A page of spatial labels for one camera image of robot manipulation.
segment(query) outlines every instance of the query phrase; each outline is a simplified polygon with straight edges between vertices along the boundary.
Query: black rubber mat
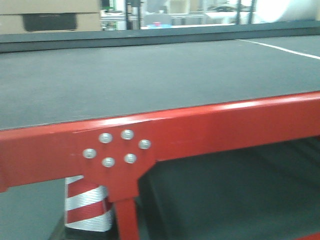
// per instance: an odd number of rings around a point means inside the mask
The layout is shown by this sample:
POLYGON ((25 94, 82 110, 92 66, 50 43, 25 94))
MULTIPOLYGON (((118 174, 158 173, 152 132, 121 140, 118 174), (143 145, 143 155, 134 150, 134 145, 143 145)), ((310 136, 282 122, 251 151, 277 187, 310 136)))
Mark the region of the black rubber mat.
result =
POLYGON ((320 231, 320 142, 160 162, 139 187, 152 240, 293 240, 320 231))

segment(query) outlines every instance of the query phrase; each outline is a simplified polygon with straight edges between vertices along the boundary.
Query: metal bolt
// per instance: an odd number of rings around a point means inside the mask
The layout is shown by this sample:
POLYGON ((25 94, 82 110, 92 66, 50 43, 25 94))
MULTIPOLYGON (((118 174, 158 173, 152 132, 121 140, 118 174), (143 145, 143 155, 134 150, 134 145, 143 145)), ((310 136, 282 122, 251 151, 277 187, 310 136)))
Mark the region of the metal bolt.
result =
POLYGON ((105 166, 106 168, 111 168, 115 165, 116 161, 112 157, 106 157, 105 159, 102 160, 102 165, 105 166))
POLYGON ((133 164, 136 160, 137 160, 137 156, 132 153, 128 153, 127 155, 124 156, 124 161, 128 164, 133 164))
POLYGON ((128 130, 128 129, 123 130, 121 132, 121 138, 124 140, 131 140, 134 138, 134 135, 135 135, 134 131, 128 130))
POLYGON ((113 137, 110 133, 101 133, 99 135, 99 141, 100 143, 103 143, 103 144, 108 144, 108 143, 111 143, 113 137))
POLYGON ((151 147, 151 142, 149 140, 143 139, 139 142, 140 149, 149 149, 151 147))
POLYGON ((94 150, 92 148, 87 148, 87 149, 83 150, 82 155, 86 159, 94 159, 97 156, 97 152, 96 152, 96 150, 94 150))

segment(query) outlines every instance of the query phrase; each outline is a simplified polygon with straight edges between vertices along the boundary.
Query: red metal beam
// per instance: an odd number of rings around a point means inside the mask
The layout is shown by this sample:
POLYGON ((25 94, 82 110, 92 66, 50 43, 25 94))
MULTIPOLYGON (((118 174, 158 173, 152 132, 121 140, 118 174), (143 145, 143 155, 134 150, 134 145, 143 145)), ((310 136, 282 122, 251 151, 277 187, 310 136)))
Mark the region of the red metal beam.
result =
POLYGON ((302 238, 299 238, 297 240, 319 240, 320 239, 320 232, 310 235, 310 236, 305 236, 302 238))
MULTIPOLYGON (((320 91, 2 130, 0 190, 84 175, 107 186, 111 202, 130 202, 139 194, 138 179, 156 161, 319 135, 320 91), (121 138, 125 129, 134 132, 132 140, 121 138), (101 143, 102 133, 112 134, 112 142, 101 143), (151 148, 138 147, 143 139, 151 148), (95 149, 96 157, 84 158, 85 149, 95 149), (136 162, 125 162, 126 154, 135 154, 136 162), (115 165, 103 166, 104 158, 115 165)), ((118 204, 117 211, 128 205, 118 204)))

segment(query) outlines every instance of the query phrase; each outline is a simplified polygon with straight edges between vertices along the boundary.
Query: white line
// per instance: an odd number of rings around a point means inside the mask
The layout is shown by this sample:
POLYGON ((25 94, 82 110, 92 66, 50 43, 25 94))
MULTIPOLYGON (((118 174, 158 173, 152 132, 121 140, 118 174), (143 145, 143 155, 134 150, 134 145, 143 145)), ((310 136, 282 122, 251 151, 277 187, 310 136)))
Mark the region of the white line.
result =
POLYGON ((80 179, 83 179, 84 176, 79 175, 79 176, 71 176, 71 177, 66 177, 65 178, 65 184, 72 184, 80 179))
POLYGON ((105 232, 111 229, 113 221, 113 211, 109 210, 103 215, 93 218, 66 223, 65 226, 72 229, 80 229, 93 232, 105 232))
POLYGON ((311 54, 306 54, 306 53, 302 53, 302 52, 298 52, 298 51, 292 51, 283 47, 279 47, 279 46, 274 46, 274 45, 270 45, 270 44, 266 44, 266 43, 262 43, 262 42, 257 42, 257 41, 249 41, 249 40, 244 40, 244 39, 238 39, 239 41, 243 41, 243 42, 247 42, 247 43, 252 43, 252 44, 259 44, 265 47, 269 47, 269 48, 273 48, 273 49, 278 49, 287 53, 291 53, 291 54, 296 54, 296 55, 300 55, 300 56, 304 56, 304 57, 308 57, 308 58, 312 58, 312 59, 318 59, 320 60, 320 56, 315 56, 315 55, 311 55, 311 54))
POLYGON ((98 186, 95 189, 66 198, 64 201, 64 207, 66 211, 81 208, 90 204, 101 202, 107 197, 107 195, 108 193, 106 188, 104 186, 98 186))

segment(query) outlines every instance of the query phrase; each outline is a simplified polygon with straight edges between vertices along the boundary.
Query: striped safety barrier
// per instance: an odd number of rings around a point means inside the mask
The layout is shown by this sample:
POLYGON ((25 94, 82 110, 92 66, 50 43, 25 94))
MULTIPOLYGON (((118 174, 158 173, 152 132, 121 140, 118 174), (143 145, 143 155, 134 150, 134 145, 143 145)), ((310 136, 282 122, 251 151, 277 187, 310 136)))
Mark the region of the striped safety barrier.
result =
POLYGON ((70 229, 106 232, 113 222, 112 204, 104 186, 83 176, 65 179, 64 225, 70 229))

